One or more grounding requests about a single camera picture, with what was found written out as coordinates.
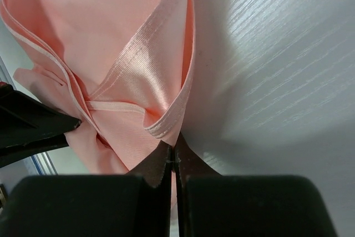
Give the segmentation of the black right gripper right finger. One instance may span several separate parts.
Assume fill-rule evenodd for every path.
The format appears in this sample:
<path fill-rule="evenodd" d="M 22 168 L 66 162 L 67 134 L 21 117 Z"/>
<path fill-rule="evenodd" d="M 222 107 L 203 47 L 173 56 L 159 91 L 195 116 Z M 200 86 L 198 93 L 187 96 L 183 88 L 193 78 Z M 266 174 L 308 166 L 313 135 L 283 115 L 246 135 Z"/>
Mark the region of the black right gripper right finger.
<path fill-rule="evenodd" d="M 336 236 L 316 186 L 296 175 L 221 175 L 180 135 L 174 148 L 180 236 Z"/>

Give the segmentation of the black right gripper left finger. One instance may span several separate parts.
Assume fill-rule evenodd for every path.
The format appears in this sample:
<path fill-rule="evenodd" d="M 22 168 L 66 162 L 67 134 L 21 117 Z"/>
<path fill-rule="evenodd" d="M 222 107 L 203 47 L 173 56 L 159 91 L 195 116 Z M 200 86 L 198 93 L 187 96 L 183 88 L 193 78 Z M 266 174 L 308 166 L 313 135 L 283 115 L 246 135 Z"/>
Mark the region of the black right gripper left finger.
<path fill-rule="evenodd" d="M 159 143 L 125 175 L 21 180 L 1 213 L 2 236 L 168 236 L 171 147 Z"/>

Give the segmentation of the pink satin napkin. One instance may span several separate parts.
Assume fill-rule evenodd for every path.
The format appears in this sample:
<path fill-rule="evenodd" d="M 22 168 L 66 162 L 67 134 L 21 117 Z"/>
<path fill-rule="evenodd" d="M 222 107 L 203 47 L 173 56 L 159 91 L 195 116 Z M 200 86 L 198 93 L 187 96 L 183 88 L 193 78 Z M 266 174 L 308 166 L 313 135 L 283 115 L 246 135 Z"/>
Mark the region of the pink satin napkin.
<path fill-rule="evenodd" d="M 81 120 L 66 134 L 94 174 L 124 174 L 175 145 L 195 65 L 194 0 L 1 0 L 33 62 L 14 79 Z"/>

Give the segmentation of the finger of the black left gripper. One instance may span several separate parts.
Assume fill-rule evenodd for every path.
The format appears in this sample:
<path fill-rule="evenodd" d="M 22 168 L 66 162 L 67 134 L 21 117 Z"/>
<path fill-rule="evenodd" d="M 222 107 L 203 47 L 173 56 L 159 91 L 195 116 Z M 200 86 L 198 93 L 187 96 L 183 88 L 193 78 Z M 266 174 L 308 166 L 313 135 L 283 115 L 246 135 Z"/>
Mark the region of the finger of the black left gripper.
<path fill-rule="evenodd" d="M 81 122 L 1 82 L 1 167 L 66 147 Z"/>

